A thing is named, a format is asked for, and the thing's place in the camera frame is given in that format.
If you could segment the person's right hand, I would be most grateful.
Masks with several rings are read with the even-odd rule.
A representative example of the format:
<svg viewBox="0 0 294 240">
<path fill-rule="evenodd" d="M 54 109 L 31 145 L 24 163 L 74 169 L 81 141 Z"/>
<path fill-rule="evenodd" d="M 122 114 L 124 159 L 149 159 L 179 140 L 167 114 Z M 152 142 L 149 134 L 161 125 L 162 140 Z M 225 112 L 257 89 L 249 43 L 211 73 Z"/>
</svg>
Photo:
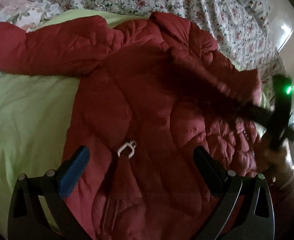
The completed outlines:
<svg viewBox="0 0 294 240">
<path fill-rule="evenodd" d="M 267 180 L 274 205 L 294 206 L 294 170 L 287 155 L 290 148 L 284 144 L 278 152 L 268 147 L 262 150 L 263 174 Z"/>
</svg>

